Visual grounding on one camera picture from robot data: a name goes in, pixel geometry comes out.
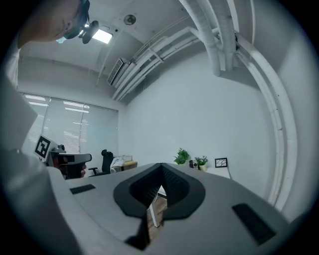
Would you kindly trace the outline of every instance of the air conditioner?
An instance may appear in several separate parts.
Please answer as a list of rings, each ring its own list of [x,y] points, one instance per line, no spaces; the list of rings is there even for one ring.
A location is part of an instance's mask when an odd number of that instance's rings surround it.
[[[110,85],[116,84],[120,77],[124,74],[126,69],[129,67],[130,61],[124,59],[124,58],[119,58],[119,60],[115,63],[109,78],[108,78],[108,83]]]

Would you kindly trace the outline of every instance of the wooden floor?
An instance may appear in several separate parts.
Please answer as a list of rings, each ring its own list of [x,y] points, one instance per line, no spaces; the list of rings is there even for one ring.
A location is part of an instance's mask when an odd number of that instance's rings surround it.
[[[167,201],[166,199],[158,196],[158,198],[155,201],[155,207],[156,212],[159,216],[159,222],[161,224],[162,218],[163,218],[163,212],[167,209]],[[160,225],[158,228],[154,226],[151,212],[148,210],[148,228],[149,228],[149,235],[150,235],[150,241],[154,240],[158,234],[160,233],[160,230],[162,228],[162,225]]]

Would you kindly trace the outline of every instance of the green plant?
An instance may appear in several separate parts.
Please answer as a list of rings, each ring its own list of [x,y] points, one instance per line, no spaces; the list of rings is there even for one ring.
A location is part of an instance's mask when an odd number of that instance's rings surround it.
[[[189,157],[188,152],[182,148],[179,148],[179,151],[177,153],[177,157],[175,157],[174,162],[176,162],[178,165],[182,165],[186,162],[188,157]]]
[[[197,164],[198,165],[204,165],[208,162],[208,159],[206,156],[203,156],[203,157],[195,157],[196,161],[197,161]]]

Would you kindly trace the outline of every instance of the potted plant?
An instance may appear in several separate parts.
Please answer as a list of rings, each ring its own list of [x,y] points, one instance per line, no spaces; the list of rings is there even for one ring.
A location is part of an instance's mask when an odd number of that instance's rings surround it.
[[[197,164],[199,165],[199,169],[206,172],[207,171],[207,162],[208,159],[206,156],[203,157],[195,157]]]
[[[174,162],[176,162],[178,165],[183,165],[186,163],[186,160],[189,158],[189,154],[186,150],[179,148],[179,151],[177,153],[177,157],[175,157]]]

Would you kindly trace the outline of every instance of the chair backrest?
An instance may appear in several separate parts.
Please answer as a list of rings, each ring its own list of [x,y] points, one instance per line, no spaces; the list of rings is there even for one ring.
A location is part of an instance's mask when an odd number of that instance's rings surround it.
[[[102,172],[111,173],[110,166],[113,161],[113,153],[107,150],[102,150],[101,155],[103,156]]]

